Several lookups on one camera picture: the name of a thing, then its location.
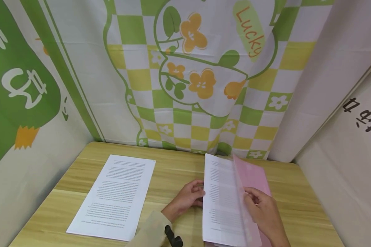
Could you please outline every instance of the beige sleeve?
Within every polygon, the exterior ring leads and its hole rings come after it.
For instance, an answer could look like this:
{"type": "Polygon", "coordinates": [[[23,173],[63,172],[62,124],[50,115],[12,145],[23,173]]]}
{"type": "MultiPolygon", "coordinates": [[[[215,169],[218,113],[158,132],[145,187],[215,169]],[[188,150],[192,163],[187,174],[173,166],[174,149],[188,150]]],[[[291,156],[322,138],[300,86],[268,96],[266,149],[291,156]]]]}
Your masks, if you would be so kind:
{"type": "Polygon", "coordinates": [[[125,247],[160,247],[166,238],[164,231],[167,225],[172,227],[162,213],[153,211],[140,231],[125,247]]]}

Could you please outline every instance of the stack of papers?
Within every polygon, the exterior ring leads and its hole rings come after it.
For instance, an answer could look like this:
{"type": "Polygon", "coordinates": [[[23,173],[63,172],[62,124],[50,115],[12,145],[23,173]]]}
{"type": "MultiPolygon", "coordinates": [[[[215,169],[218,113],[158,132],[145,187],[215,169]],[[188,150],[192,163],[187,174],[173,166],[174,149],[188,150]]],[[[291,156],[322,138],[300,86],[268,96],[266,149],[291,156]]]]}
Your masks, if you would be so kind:
{"type": "Polygon", "coordinates": [[[206,246],[271,247],[243,201],[243,187],[271,195],[263,168],[205,155],[202,235],[206,246]]]}
{"type": "Polygon", "coordinates": [[[110,155],[67,233],[131,241],[155,161],[110,155]]]}

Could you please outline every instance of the green and yellow checkered pattern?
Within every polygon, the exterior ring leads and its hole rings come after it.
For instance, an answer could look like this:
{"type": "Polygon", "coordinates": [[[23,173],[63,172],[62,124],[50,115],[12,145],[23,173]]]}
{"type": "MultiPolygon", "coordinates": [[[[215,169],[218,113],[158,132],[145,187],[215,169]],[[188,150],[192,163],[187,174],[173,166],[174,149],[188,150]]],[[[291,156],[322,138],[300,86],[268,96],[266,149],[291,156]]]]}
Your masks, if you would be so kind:
{"type": "Polygon", "coordinates": [[[141,126],[138,145],[266,159],[284,112],[334,0],[287,0],[274,21],[270,67],[247,81],[226,117],[172,99],[159,81],[154,20],[165,0],[111,0],[107,49],[127,83],[126,99],[141,126]]]}

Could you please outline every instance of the desk surface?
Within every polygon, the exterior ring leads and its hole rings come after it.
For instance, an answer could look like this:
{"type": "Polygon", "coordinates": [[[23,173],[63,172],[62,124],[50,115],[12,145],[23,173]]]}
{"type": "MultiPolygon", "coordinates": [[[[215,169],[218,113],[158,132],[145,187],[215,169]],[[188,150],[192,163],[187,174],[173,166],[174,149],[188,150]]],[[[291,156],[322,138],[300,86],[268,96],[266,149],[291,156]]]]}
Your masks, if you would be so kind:
{"type": "MultiPolygon", "coordinates": [[[[10,247],[119,247],[126,242],[66,234],[110,154],[157,161],[140,222],[160,211],[184,184],[203,179],[204,156],[188,152],[93,142],[87,145],[10,247]]],[[[264,167],[292,247],[343,246],[301,169],[292,163],[253,160],[264,167]]],[[[173,224],[185,246],[203,246],[202,210],[191,208],[173,224]]]]}

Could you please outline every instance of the cubicle wall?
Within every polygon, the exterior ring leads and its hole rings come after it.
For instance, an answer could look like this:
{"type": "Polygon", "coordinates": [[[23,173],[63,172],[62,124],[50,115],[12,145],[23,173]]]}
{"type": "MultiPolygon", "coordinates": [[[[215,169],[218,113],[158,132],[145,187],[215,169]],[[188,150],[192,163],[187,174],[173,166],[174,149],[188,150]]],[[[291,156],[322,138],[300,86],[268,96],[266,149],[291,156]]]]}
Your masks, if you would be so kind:
{"type": "Polygon", "coordinates": [[[371,246],[371,73],[296,162],[345,245],[371,246]]]}

